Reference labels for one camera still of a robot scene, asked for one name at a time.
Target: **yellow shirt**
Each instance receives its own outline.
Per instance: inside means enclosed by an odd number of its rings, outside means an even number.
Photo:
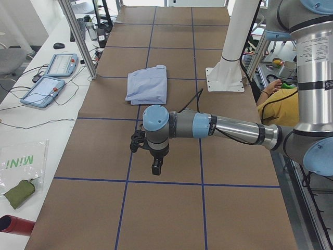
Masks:
[[[264,103],[260,104],[257,108],[260,118],[262,118],[262,112],[264,111],[262,123],[265,125],[276,124],[294,127],[299,120],[298,93],[292,95],[296,91],[297,88],[281,89],[271,95]],[[281,101],[270,103],[289,95],[292,96]]]

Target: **white table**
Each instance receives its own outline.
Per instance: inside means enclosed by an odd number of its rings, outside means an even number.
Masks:
[[[76,43],[70,42],[69,37],[69,26],[64,17],[36,54],[26,71],[49,63],[55,53],[77,53],[79,60],[81,60],[82,56],[80,55]],[[88,32],[86,33],[85,41],[89,50],[92,50],[94,45],[98,46],[97,42],[90,40]],[[56,42],[64,43],[65,48],[53,49],[53,44]],[[80,65],[79,63],[73,75],[75,75],[82,66],[83,65]],[[37,70],[23,75],[17,81],[15,86],[33,86],[34,83],[31,79],[36,73]],[[74,80],[74,82],[80,87],[77,94],[63,106],[59,106],[55,102],[52,102],[44,110],[23,106],[15,109],[0,111],[0,119],[2,119],[3,123],[13,126],[30,127],[50,120],[76,118],[87,93],[90,79],[88,70],[84,68]],[[57,101],[59,103],[64,103],[73,95],[76,89],[77,86],[75,86],[72,82],[68,83],[62,92],[60,92],[57,97]],[[23,96],[26,91],[15,91],[14,93],[18,96]],[[1,103],[0,109],[19,105],[22,105],[19,100],[9,93]],[[11,207],[8,201],[0,201],[0,216],[9,214],[33,221],[37,219],[74,124],[75,121],[60,121],[48,123],[46,125],[28,130],[11,128],[0,124],[0,147],[17,145],[26,142],[45,141],[49,139],[43,191],[32,195],[32,197],[30,197],[24,205],[16,210]],[[22,250],[25,248],[28,239],[29,238],[26,236],[0,233],[0,249]]]

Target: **black mouse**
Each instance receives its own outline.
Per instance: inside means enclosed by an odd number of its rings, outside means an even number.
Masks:
[[[64,47],[65,47],[65,45],[63,43],[55,43],[53,45],[54,49],[60,49],[60,48],[64,48]]]

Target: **brown tile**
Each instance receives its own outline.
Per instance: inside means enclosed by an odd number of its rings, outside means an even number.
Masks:
[[[194,79],[194,53],[192,49],[150,49],[148,66],[166,65],[168,78]]]
[[[222,50],[196,49],[197,78],[206,79],[206,68],[214,68],[221,59]]]
[[[149,47],[152,25],[116,23],[106,46]]]
[[[201,187],[130,183],[118,245],[124,249],[203,250]]]
[[[205,187],[210,250],[297,250],[280,189]]]
[[[180,111],[196,94],[195,80],[173,80],[168,79],[168,91],[166,104],[164,106],[169,112]],[[149,105],[141,105],[139,118]],[[196,109],[196,100],[193,100],[189,108]]]
[[[122,6],[116,22],[153,24],[155,7]]]
[[[155,24],[192,25],[191,8],[158,7],[156,10]]]
[[[207,82],[198,81],[203,88],[200,111],[249,122],[260,122],[251,87],[244,92],[208,92]]]
[[[195,48],[223,49],[228,27],[195,26]]]
[[[201,183],[199,141],[175,138],[169,140],[169,146],[160,176],[151,173],[153,157],[148,150],[139,149],[133,154],[130,180]]]
[[[97,72],[102,77],[127,77],[146,68],[147,56],[147,48],[105,48]]]
[[[270,152],[263,146],[216,136],[202,139],[201,145],[205,183],[279,185]]]
[[[135,121],[78,119],[57,177],[125,180]]]
[[[101,78],[92,81],[79,117],[136,119],[138,106],[125,101],[127,79]]]
[[[193,48],[191,26],[155,25],[151,47]]]
[[[229,25],[227,8],[193,8],[194,25]]]
[[[26,250],[109,249],[124,183],[53,180]]]

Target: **clear plastic bag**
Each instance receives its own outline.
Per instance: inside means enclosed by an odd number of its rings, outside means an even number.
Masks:
[[[0,200],[21,180],[33,179],[35,191],[43,190],[47,150],[48,140],[0,148]]]

